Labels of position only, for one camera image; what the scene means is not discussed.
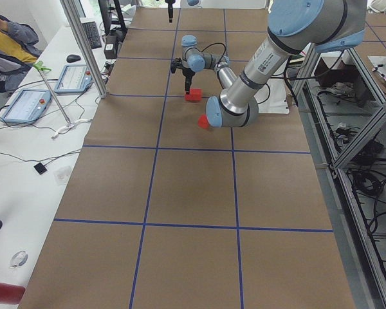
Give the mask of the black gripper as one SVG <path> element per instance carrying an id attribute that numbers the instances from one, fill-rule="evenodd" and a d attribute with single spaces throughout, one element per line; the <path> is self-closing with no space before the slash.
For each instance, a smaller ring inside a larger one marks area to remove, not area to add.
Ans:
<path id="1" fill-rule="evenodd" d="M 172 23 L 173 22 L 173 4 L 174 4 L 174 0 L 165 0 L 165 2 L 168 4 L 168 8 L 167 8 L 167 11 L 168 11 L 168 16 L 169 16 L 169 22 Z"/>
<path id="2" fill-rule="evenodd" d="M 195 72 L 190 68 L 183 68 L 182 74 L 185 77 L 185 94 L 189 94 L 192 85 L 192 77 L 195 75 Z"/>

